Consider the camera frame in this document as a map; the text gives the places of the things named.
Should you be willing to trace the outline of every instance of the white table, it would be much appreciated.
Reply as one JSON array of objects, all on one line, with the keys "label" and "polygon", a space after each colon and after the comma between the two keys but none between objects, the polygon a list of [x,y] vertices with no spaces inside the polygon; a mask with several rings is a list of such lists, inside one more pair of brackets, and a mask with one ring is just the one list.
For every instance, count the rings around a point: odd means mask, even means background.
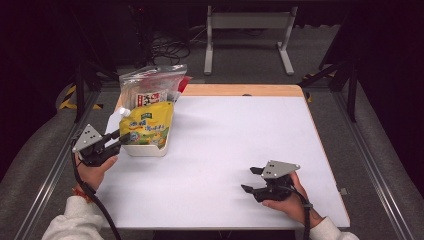
[{"label": "white table", "polygon": [[[201,94],[207,87],[188,85],[186,95]],[[220,92],[216,87],[220,85],[211,86],[210,94],[230,95],[225,91],[229,85],[222,85]],[[252,93],[248,89],[255,92],[260,86],[241,87],[239,92]],[[266,89],[273,91],[273,86]],[[299,164],[297,173],[315,209],[330,216],[336,226],[349,227],[308,106],[300,88],[295,91],[300,94],[181,96],[175,105],[167,155],[131,157],[122,149],[118,162],[107,172],[97,195],[116,226],[156,230],[301,228],[284,213],[257,203],[240,186],[263,186],[265,181],[249,168],[277,160]],[[119,120],[114,113],[106,132],[116,130]]]}]

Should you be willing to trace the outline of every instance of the finger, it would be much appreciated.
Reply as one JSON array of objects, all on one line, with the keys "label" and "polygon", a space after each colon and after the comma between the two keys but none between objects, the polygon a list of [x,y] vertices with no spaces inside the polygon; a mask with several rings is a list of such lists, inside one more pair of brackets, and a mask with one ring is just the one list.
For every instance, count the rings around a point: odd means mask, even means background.
[{"label": "finger", "polygon": [[272,208],[274,210],[282,210],[282,207],[284,207],[284,203],[283,202],[278,202],[278,201],[274,201],[274,200],[264,200],[262,201],[262,205],[264,205],[265,207],[269,207]]},{"label": "finger", "polygon": [[300,192],[303,195],[303,197],[305,197],[306,199],[308,199],[308,194],[306,193],[305,188],[300,183],[299,176],[297,175],[297,173],[296,172],[291,172],[289,174],[290,174],[290,177],[293,180],[293,184],[294,184],[294,187],[296,188],[296,190],[298,192]]},{"label": "finger", "polygon": [[112,157],[110,157],[110,158],[108,158],[101,166],[100,166],[100,168],[103,170],[103,171],[107,171],[107,170],[109,170],[112,166],[113,166],[113,164],[115,164],[115,162],[116,161],[118,161],[118,156],[112,156]]}]

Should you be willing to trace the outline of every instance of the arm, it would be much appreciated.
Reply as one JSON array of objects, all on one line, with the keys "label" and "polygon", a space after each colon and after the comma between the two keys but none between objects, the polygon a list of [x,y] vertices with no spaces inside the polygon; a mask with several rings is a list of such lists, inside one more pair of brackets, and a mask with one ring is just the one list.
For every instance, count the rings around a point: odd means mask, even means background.
[{"label": "arm", "polygon": [[[302,184],[300,184],[299,177],[296,172],[290,173],[290,176],[293,180],[294,187],[297,189],[299,193],[301,193],[306,199],[308,199],[308,195],[306,190],[303,188]],[[291,219],[302,223],[305,225],[305,213],[303,204],[297,194],[291,194],[289,198],[284,201],[272,201],[265,200],[262,202],[264,206],[269,208],[282,211],[287,214]],[[341,232],[331,221],[330,218],[323,218],[319,215],[315,209],[311,209],[309,213],[309,219],[311,224],[310,238],[312,240],[357,240],[356,237],[352,233],[344,233]]]},{"label": "arm", "polygon": [[[106,160],[100,167],[87,167],[79,164],[78,156],[75,161],[81,179],[97,191],[103,181],[105,172],[117,161],[113,156]],[[69,197],[63,215],[55,217],[46,232],[43,240],[47,239],[103,239],[99,230],[103,224],[103,218],[95,215],[94,204],[84,197],[84,191],[76,184],[74,187],[76,196]]]}]

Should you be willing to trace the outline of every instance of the snack bag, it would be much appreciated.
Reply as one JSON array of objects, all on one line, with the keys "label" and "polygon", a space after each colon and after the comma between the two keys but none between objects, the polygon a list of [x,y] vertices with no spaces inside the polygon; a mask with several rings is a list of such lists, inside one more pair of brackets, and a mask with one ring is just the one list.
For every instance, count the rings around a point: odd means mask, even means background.
[{"label": "snack bag", "polygon": [[162,149],[171,128],[173,111],[174,103],[170,101],[136,107],[120,121],[121,136],[130,133],[128,145],[155,145]]},{"label": "snack bag", "polygon": [[148,66],[119,77],[124,108],[132,110],[163,101],[176,102],[185,77],[187,65]]}]

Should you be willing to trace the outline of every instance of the yellow object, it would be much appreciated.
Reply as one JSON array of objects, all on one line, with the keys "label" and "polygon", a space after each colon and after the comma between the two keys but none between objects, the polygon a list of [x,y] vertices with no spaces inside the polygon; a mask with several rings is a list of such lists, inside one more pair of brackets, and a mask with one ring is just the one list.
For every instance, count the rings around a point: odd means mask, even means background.
[{"label": "yellow object", "polygon": [[174,103],[168,101],[134,108],[119,122],[121,136],[130,133],[128,145],[156,145],[161,149],[166,144],[173,112]]}]

